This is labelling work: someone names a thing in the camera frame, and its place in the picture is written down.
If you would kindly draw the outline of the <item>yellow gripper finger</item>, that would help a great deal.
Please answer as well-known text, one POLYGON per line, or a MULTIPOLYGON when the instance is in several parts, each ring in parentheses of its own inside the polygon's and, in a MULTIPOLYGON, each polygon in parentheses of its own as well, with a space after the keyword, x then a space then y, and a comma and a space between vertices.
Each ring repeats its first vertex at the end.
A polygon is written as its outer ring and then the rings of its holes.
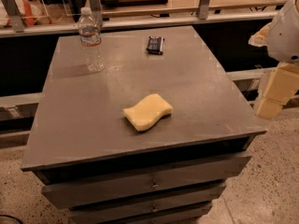
POLYGON ((261 85, 255 103, 256 115, 263 119, 273 119, 299 91, 299 65, 279 63, 261 85))
POLYGON ((249 44, 254 47, 265 47, 268 45, 268 34, 271 23, 267 23, 249 39, 249 44))

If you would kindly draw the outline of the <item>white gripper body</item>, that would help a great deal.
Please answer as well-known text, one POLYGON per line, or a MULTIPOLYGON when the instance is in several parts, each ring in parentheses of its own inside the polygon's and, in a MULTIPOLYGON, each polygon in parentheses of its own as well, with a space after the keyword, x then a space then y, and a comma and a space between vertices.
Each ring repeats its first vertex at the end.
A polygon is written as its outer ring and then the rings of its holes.
POLYGON ((299 0, 288 0, 271 21, 267 52, 284 63, 299 63, 299 0))

